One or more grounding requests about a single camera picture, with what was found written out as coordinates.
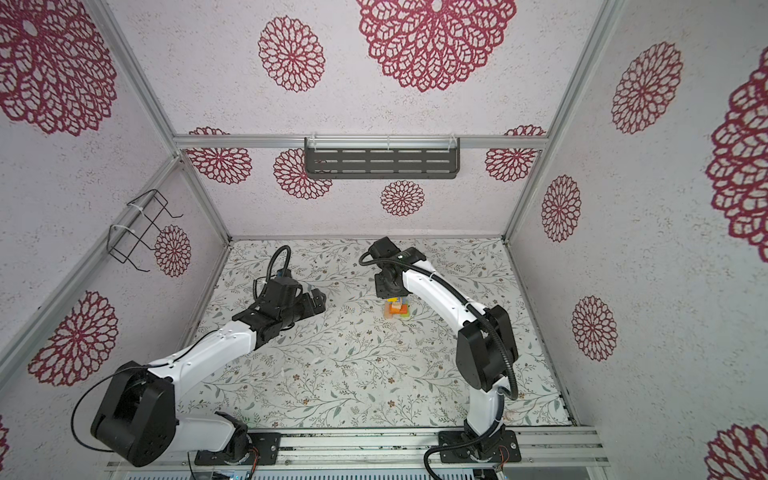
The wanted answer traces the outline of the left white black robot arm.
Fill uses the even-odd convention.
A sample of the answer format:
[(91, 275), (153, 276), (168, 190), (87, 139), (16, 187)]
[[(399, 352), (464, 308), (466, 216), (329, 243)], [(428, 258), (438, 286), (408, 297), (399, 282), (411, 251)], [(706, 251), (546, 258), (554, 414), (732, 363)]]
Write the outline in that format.
[(92, 437), (134, 467), (167, 452), (202, 452), (223, 463), (251, 454), (247, 425), (222, 411), (184, 415), (178, 402), (207, 376), (326, 310), (327, 296), (291, 277), (270, 279), (245, 310), (200, 340), (150, 364), (128, 362), (110, 377)]

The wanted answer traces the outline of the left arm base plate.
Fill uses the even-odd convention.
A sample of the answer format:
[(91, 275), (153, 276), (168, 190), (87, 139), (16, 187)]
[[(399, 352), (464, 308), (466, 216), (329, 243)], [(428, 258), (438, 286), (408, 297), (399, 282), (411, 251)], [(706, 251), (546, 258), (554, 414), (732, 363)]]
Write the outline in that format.
[(195, 466), (274, 465), (279, 452), (279, 433), (248, 433), (235, 435), (221, 451), (198, 451)]

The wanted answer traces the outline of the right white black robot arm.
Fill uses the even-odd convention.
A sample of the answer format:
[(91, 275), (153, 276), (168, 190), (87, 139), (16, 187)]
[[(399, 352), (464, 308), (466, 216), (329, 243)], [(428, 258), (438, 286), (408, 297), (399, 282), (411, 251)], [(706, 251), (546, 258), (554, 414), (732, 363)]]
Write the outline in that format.
[(480, 443), (500, 431), (505, 401), (519, 396), (514, 372), (519, 354), (508, 312), (470, 299), (421, 251), (402, 250), (388, 237), (375, 241), (358, 263), (379, 269), (374, 275), (378, 297), (415, 296), (455, 334), (455, 364), (470, 391), (466, 441)]

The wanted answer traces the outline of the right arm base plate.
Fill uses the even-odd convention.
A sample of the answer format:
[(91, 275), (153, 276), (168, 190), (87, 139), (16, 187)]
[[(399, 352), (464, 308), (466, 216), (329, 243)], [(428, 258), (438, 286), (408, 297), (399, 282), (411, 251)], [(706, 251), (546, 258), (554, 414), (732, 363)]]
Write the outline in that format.
[[(440, 447), (474, 440), (475, 434), (464, 431), (443, 430), (438, 433)], [(506, 427), (501, 428), (489, 439), (463, 448), (441, 451), (440, 460), (443, 463), (518, 463), (522, 460), (520, 444), (515, 433)]]

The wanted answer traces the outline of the orange rectangular block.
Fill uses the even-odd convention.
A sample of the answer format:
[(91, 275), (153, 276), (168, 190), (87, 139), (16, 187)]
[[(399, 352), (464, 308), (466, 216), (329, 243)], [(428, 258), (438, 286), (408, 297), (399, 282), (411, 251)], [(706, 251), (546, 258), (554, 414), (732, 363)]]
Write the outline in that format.
[(392, 316), (395, 314), (406, 314), (410, 313), (409, 305), (408, 304), (402, 304), (402, 303), (391, 303), (388, 304), (390, 307), (390, 312), (392, 313)]

